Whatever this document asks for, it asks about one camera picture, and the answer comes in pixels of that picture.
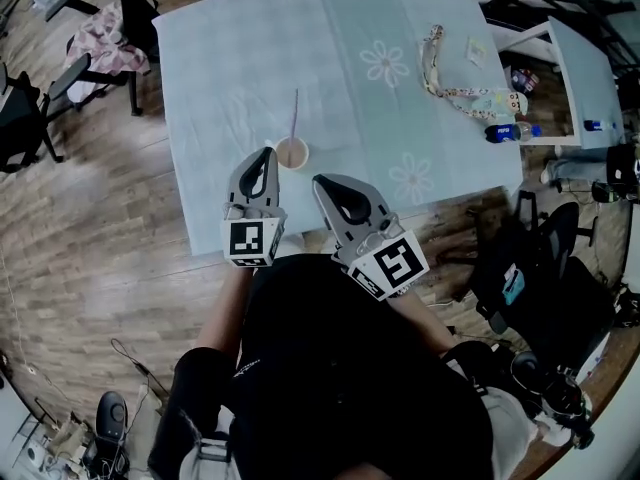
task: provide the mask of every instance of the shoe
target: shoe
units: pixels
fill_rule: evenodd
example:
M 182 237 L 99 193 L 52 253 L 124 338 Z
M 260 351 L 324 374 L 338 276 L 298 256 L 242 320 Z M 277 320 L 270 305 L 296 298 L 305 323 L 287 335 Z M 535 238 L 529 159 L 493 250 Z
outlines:
M 551 173 L 549 172 L 549 164 L 545 165 L 544 169 L 540 173 L 540 183 L 543 185 L 549 185 L 551 183 Z

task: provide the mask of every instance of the person's leg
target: person's leg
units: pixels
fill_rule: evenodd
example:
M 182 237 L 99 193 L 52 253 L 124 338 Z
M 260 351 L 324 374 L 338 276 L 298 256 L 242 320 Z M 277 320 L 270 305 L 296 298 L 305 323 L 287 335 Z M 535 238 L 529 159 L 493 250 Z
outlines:
M 560 179 L 607 182 L 607 162 L 585 162 L 581 160 L 552 160 L 540 176 L 542 183 Z

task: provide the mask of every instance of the black sleeve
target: black sleeve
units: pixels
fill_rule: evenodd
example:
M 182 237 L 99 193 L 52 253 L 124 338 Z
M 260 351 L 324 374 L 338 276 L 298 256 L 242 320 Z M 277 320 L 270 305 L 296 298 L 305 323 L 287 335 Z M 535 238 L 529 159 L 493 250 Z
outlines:
M 186 414 L 203 437 L 212 437 L 222 393 L 234 374 L 233 361 L 212 348 L 195 348 L 178 361 L 171 396 L 149 454 L 156 480 L 177 480 L 180 465 L 194 445 Z

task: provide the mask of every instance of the chair armrest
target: chair armrest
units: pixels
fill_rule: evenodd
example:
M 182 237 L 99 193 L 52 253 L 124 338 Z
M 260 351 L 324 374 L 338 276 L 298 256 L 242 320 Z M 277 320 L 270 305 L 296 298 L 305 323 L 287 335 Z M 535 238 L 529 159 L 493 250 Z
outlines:
M 75 61 L 69 69 L 67 69 L 62 76 L 58 78 L 51 87 L 49 87 L 49 97 L 52 100 L 58 99 L 64 93 L 67 92 L 67 89 L 71 87 L 74 83 L 76 83 L 80 77 L 89 69 L 91 66 L 91 55 L 85 53 L 82 57 L 80 57 L 77 61 Z
M 58 14 L 63 7 L 66 7 L 67 4 L 72 0 L 56 0 L 54 4 L 49 6 L 44 14 L 44 21 L 50 21 L 56 14 Z

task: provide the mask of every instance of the stirring stick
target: stirring stick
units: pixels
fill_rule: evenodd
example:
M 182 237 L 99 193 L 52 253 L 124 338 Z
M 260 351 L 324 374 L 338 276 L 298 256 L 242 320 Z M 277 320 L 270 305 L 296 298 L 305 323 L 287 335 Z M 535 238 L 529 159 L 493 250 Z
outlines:
M 296 134 L 296 121 L 298 121 L 298 89 L 296 89 L 296 104 L 293 107 L 291 133 L 289 134 L 289 142 L 287 144 L 287 167 L 291 167 L 291 147 L 293 146 L 293 137 L 295 137 Z

